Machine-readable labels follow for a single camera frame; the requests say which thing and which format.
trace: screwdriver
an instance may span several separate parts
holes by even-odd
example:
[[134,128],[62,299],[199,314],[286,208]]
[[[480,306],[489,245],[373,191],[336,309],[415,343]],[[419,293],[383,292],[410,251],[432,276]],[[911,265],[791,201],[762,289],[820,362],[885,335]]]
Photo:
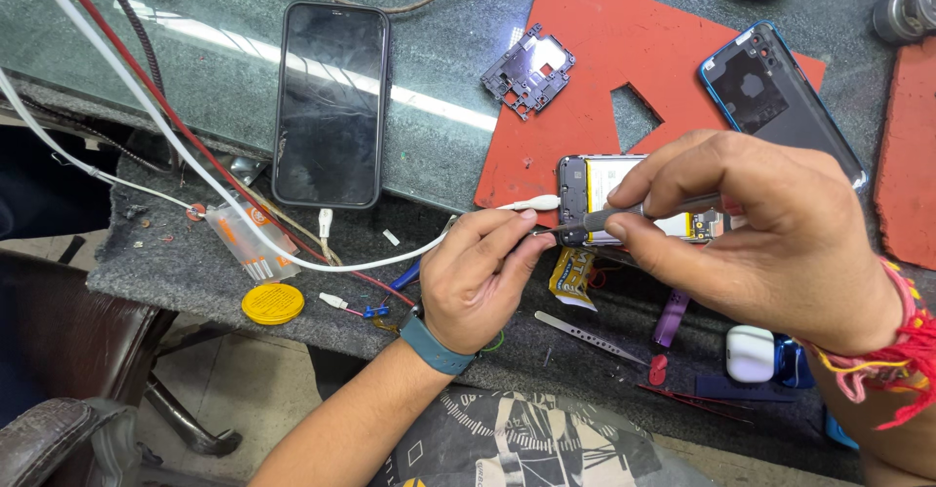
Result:
[[[719,193],[708,193],[707,195],[693,196],[691,198],[686,198],[682,204],[675,206],[672,212],[674,214],[688,213],[689,210],[702,207],[710,209],[715,207],[715,205],[719,203],[721,199],[722,195]],[[533,235],[542,235],[543,233],[560,233],[563,231],[575,230],[586,230],[590,233],[593,233],[594,231],[602,231],[605,229],[605,222],[607,221],[607,218],[613,214],[618,213],[639,214],[640,216],[645,216],[650,220],[656,220],[655,216],[649,216],[643,212],[643,202],[640,202],[630,207],[620,209],[603,209],[601,211],[586,213],[582,216],[582,219],[578,224],[563,224],[551,230],[535,231],[533,232]]]

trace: hand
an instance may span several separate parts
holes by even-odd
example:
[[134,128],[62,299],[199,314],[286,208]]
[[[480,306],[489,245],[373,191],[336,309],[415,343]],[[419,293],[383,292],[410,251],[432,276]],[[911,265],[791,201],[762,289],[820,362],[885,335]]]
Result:
[[666,216],[714,191],[744,216],[701,250],[633,214],[609,218],[606,230],[648,273],[744,324],[841,355],[894,342],[899,296],[872,252],[854,189],[825,153],[694,131],[631,170],[608,203],[644,200],[647,214]]
[[426,327],[444,347],[473,354],[517,311],[540,254],[556,245],[552,233],[528,235],[535,225],[532,209],[464,214],[445,240],[422,256]]

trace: yellow glue tube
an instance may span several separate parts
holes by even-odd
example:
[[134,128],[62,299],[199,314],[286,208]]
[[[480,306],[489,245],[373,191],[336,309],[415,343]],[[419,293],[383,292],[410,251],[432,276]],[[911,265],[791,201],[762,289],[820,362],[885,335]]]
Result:
[[594,254],[583,249],[563,246],[563,252],[559,254],[552,277],[549,278],[549,291],[556,299],[566,304],[598,311],[585,293],[588,290],[588,274],[593,261]]

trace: tiled floor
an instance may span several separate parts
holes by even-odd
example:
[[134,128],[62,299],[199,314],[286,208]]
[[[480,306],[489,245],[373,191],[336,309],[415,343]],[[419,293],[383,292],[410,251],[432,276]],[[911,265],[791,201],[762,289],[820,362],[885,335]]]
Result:
[[[71,264],[89,270],[106,232],[83,236],[88,242]],[[54,260],[69,242],[70,236],[4,241],[0,248]],[[198,322],[197,317],[180,314],[173,329]],[[170,354],[158,361],[154,372],[207,430],[217,434],[233,428],[243,435],[240,447],[224,458],[195,454],[143,401],[136,438],[163,458],[164,468],[204,478],[246,483],[276,443],[322,402],[304,345],[250,332]],[[856,487],[659,434],[655,438],[725,487]]]

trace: smartwatch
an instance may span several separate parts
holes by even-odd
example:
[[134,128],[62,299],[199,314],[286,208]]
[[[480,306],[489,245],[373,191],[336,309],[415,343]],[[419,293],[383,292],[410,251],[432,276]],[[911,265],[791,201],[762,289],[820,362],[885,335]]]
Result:
[[462,373],[468,363],[474,361],[474,354],[463,355],[442,346],[422,322],[422,315],[422,301],[419,301],[404,315],[400,323],[400,337],[435,370],[449,375]]

